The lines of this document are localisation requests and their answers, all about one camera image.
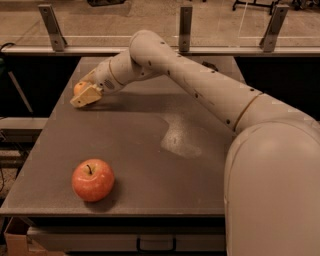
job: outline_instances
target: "glass panel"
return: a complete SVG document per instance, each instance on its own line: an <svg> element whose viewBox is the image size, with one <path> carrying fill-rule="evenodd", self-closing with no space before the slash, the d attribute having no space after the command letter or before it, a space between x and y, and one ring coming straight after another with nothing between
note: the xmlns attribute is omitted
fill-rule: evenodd
<svg viewBox="0 0 320 256"><path fill-rule="evenodd" d="M52 4L68 45L128 46L130 37L141 29L158 33L172 46L178 42L180 4L175 0L127 0L99 7L91 7L85 0L44 3ZM43 3L0 1L0 44L50 45L39 4Z"/></svg>
<svg viewBox="0 0 320 256"><path fill-rule="evenodd" d="M271 4L272 0L257 0ZM178 46L180 6L193 6L191 46L258 46L268 27L269 8L237 5L234 0L126 0L92 7L86 0L0 0L0 44L50 45L38 5L52 4L63 36L71 46L128 46L138 30L158 33ZM277 46L320 46L318 5L296 11L292 0Z"/></svg>

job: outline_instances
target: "table surface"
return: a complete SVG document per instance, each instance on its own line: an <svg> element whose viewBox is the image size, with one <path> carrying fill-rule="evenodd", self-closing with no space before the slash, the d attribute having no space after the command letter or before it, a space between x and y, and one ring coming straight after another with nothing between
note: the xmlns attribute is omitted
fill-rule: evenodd
<svg viewBox="0 0 320 256"><path fill-rule="evenodd" d="M166 76L134 82L83 109L72 87L103 58L83 58L0 209L7 216L221 216L233 133ZM112 192L86 203L76 166L101 158Z"/></svg>

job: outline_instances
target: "metal bracket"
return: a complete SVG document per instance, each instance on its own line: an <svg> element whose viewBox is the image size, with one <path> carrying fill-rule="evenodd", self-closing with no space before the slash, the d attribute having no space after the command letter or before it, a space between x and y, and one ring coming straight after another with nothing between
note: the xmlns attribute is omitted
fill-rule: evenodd
<svg viewBox="0 0 320 256"><path fill-rule="evenodd" d="M264 52L274 51L280 29L282 27L284 19L286 18L288 10L289 10L288 5L278 4L275 6L275 10L270 19L268 28L265 32L264 37L260 42L260 48Z"/></svg>
<svg viewBox="0 0 320 256"><path fill-rule="evenodd" d="M46 25L52 49L56 52L63 52L67 45L67 41L61 34L61 30L51 4L41 4L38 5L38 8Z"/></svg>
<svg viewBox="0 0 320 256"><path fill-rule="evenodd" d="M179 51L188 52L190 49L190 34L192 22L192 6L180 7Z"/></svg>

